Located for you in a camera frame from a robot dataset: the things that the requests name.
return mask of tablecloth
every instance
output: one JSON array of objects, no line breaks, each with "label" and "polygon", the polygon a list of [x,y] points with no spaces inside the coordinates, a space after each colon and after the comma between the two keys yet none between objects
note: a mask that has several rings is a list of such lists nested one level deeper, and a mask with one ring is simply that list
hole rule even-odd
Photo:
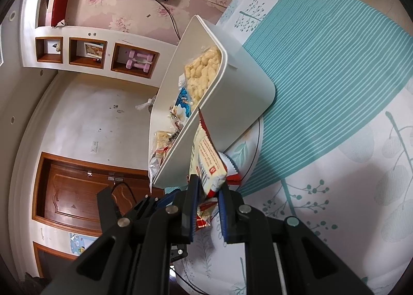
[{"label": "tablecloth", "polygon": [[[233,0],[217,26],[277,88],[226,151],[244,201],[297,216],[388,294],[413,256],[413,38],[359,0]],[[175,269],[209,294],[245,294],[244,245],[227,245],[219,222]]]}]

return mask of dumbbell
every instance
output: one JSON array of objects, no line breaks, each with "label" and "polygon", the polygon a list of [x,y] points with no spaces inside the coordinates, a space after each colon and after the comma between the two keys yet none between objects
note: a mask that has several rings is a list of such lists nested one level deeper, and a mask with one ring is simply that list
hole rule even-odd
[{"label": "dumbbell", "polygon": [[143,72],[149,72],[149,68],[151,67],[150,63],[134,63],[132,59],[129,59],[126,63],[126,67],[131,69],[133,67],[143,69]]},{"label": "dumbbell", "polygon": [[146,61],[148,62],[152,62],[154,55],[151,53],[148,54],[142,54],[142,53],[138,53],[137,51],[135,51],[134,49],[131,49],[131,51],[129,52],[129,57],[131,59],[133,59],[134,57],[139,57],[139,58],[144,58],[146,59]]}]

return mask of framed photo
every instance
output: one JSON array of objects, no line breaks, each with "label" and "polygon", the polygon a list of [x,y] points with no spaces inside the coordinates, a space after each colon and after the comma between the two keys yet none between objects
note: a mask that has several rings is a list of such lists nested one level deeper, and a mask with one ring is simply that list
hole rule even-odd
[{"label": "framed photo", "polygon": [[95,59],[102,59],[103,46],[98,44],[92,44],[91,42],[84,42],[85,52],[88,57]]}]

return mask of floral wallpaper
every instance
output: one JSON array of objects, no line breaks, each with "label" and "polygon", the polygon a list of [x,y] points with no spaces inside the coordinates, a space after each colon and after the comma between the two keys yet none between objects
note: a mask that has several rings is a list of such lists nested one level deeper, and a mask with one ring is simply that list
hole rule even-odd
[{"label": "floral wallpaper", "polygon": [[[172,13],[182,35],[192,16],[198,14],[215,24],[231,1],[168,0],[162,3]],[[51,7],[47,10],[46,0],[42,0],[39,26],[50,26],[50,21]],[[105,28],[178,43],[168,13],[154,0],[69,0],[66,21],[72,26]]]}]

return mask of plastic container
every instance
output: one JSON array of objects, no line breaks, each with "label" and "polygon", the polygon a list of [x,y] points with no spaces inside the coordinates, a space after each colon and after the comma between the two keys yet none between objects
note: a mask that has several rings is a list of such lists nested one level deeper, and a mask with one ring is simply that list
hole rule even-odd
[{"label": "plastic container", "polygon": [[[216,45],[222,54],[217,75],[198,106],[202,111],[212,142],[224,152],[252,125],[273,102],[275,86],[242,45],[217,26],[193,16],[165,73],[149,127],[149,159],[153,135],[158,130],[172,131],[169,106],[178,96],[178,78],[185,64],[206,48]],[[193,113],[179,134],[153,182],[154,187],[184,186],[189,171],[198,113]]]}]

